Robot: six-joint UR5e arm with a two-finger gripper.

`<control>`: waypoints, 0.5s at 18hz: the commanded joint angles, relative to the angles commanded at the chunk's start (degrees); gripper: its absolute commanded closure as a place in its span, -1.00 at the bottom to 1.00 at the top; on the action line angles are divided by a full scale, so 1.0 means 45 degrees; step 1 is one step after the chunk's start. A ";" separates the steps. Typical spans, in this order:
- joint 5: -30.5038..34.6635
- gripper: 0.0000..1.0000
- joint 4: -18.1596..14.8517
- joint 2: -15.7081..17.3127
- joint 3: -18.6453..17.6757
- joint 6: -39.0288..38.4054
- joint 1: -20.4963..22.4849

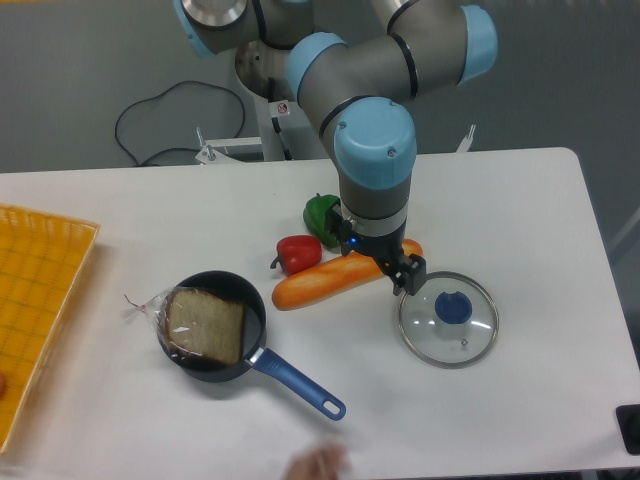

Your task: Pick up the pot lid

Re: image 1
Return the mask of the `blurred human hand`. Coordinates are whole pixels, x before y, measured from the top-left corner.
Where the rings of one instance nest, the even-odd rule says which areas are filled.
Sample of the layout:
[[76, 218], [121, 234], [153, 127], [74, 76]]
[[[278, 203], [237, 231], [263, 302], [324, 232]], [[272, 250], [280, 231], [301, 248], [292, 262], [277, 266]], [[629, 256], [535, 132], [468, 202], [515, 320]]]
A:
[[348, 470], [346, 448], [325, 443], [296, 455], [289, 463], [283, 478], [286, 480], [338, 480]]

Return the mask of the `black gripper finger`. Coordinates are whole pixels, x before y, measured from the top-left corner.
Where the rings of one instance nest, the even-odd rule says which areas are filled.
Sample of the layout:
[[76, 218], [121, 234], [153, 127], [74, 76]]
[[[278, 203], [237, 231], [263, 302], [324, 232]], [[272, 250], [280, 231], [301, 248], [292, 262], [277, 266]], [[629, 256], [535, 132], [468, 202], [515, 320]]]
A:
[[414, 296], [426, 282], [426, 260], [418, 254], [402, 254], [393, 265], [393, 294]]

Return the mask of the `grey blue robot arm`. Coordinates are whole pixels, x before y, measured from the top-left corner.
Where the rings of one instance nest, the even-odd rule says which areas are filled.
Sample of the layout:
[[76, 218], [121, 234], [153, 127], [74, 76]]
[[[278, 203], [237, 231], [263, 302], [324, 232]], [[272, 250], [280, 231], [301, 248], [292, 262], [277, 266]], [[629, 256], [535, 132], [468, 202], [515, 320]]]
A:
[[339, 179], [325, 216], [343, 254], [371, 258], [396, 294], [427, 279], [425, 260], [404, 250], [417, 156], [407, 101], [492, 68], [498, 34], [489, 13], [453, 1], [377, 1], [385, 32], [357, 46], [317, 30], [309, 1], [178, 1], [193, 48], [218, 54], [258, 42], [283, 51], [294, 101]]

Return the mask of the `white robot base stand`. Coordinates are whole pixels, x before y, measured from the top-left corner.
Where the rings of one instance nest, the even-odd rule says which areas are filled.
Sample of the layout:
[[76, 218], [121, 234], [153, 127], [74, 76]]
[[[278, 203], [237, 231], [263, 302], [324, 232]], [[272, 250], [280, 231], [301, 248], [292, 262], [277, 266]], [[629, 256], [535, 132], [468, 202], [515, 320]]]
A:
[[326, 158], [318, 134], [299, 107], [286, 79], [289, 57], [261, 41], [237, 48], [235, 73], [251, 95], [264, 159], [313, 160]]

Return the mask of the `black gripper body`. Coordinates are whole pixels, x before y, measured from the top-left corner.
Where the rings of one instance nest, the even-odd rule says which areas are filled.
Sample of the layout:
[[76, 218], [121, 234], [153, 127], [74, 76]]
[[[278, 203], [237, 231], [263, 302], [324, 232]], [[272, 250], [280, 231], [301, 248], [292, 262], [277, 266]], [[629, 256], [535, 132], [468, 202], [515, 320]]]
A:
[[402, 246], [406, 218], [407, 206], [391, 216], [371, 219], [334, 203], [325, 213], [325, 230], [335, 236], [343, 256], [359, 253], [373, 259], [392, 280], [408, 280], [411, 258]]

